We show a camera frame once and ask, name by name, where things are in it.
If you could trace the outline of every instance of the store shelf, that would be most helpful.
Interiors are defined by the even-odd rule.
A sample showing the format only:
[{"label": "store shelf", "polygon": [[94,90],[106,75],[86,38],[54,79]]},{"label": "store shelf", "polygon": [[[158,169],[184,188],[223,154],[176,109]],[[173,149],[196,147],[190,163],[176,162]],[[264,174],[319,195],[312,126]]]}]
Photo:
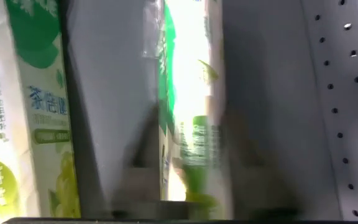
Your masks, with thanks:
[{"label": "store shelf", "polygon": [[[154,103],[141,56],[143,1],[68,3],[81,205],[85,217],[98,217],[112,209],[121,167]],[[302,219],[358,221],[358,0],[223,5],[229,106],[276,158],[305,205]]]}]

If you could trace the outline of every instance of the white carton with green design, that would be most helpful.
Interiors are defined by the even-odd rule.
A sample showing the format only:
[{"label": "white carton with green design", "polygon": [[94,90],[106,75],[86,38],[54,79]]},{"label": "white carton with green design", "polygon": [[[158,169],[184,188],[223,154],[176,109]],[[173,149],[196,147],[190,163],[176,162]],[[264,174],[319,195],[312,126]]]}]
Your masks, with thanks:
[{"label": "white carton with green design", "polygon": [[0,0],[0,223],[80,217],[56,0]]},{"label": "white carton with green design", "polygon": [[223,0],[163,0],[159,55],[162,200],[199,204],[197,219],[231,219],[220,144]]}]

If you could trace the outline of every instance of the perforated metal panel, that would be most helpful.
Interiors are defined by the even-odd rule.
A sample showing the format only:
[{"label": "perforated metal panel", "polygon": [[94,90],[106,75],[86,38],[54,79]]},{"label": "perforated metal panel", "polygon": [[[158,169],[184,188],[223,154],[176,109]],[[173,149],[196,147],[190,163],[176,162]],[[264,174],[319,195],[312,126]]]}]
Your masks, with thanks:
[{"label": "perforated metal panel", "polygon": [[358,0],[304,0],[313,63],[345,220],[358,220]]}]

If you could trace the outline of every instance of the green grape graphic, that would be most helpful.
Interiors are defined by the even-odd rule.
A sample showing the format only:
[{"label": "green grape graphic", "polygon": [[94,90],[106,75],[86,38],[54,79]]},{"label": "green grape graphic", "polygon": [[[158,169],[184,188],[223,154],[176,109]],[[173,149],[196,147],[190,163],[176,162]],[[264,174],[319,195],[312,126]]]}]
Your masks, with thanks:
[{"label": "green grape graphic", "polygon": [[51,200],[52,216],[80,218],[80,200],[75,179],[73,154],[64,152],[60,164],[61,173],[56,180],[56,201]]}]

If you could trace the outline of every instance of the plastic wrap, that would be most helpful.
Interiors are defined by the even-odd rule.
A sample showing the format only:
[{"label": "plastic wrap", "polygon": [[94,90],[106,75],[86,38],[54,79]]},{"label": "plastic wrap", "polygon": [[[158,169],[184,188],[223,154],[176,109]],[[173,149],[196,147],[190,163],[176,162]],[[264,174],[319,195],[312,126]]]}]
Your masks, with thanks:
[{"label": "plastic wrap", "polygon": [[164,0],[158,102],[161,199],[196,202],[198,219],[231,219],[220,144],[224,111],[222,0]]},{"label": "plastic wrap", "polygon": [[143,11],[144,46],[142,56],[145,58],[145,73],[149,98],[157,102],[158,98],[158,50],[160,48],[160,31],[162,30],[162,0],[147,0]]}]

